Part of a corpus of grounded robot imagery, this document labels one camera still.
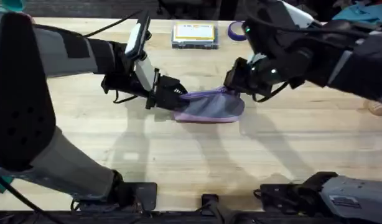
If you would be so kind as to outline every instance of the plastic container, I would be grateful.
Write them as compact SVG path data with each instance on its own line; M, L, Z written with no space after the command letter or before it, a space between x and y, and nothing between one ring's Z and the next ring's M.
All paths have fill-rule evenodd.
M174 20L171 41L174 49L218 49L217 21Z

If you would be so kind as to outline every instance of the purple tape roll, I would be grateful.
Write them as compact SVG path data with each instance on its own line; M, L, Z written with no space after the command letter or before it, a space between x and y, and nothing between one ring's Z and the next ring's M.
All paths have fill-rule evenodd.
M228 36L232 39L232 40L235 40L235 41L244 41L246 40L246 36L245 35L239 35L239 34L236 34L231 28L233 27L234 24L242 24L243 21L235 21L235 22L232 22L229 26L228 26L228 31L227 31L227 34Z

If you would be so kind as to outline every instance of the blue object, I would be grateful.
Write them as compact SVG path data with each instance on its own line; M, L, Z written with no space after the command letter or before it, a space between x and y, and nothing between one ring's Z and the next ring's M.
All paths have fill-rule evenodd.
M0 0L0 3L10 11L21 12L25 8L26 0Z
M365 6L362 2L349 6L339 12L332 20L347 19L355 22L382 22L382 4Z
M241 21L235 21L235 22L232 22L229 26L228 26L228 31L227 31L227 34L228 36L232 39L232 40L235 40L235 41L244 41L246 40L246 36L241 34L236 34L231 28L233 27L233 25L238 25L238 24L241 24L242 25L243 22Z

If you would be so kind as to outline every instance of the black mount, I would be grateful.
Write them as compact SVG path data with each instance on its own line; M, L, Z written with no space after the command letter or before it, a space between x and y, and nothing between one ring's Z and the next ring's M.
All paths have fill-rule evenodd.
M303 184L262 184L253 193L262 201L266 212L280 210L286 215L302 213L312 217L321 213L331 216L319 192L326 181L337 176L335 172L318 172Z
M124 182L122 175L114 172L114 181L107 201L80 200L81 211L106 212L111 210L150 212L155 209L157 184L153 182Z

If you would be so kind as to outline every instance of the gray fabric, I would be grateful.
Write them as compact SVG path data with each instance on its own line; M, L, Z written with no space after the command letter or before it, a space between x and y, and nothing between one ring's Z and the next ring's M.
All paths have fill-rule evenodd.
M239 95L214 93L189 99L190 104L174 113L177 121L227 123L238 121L245 103Z

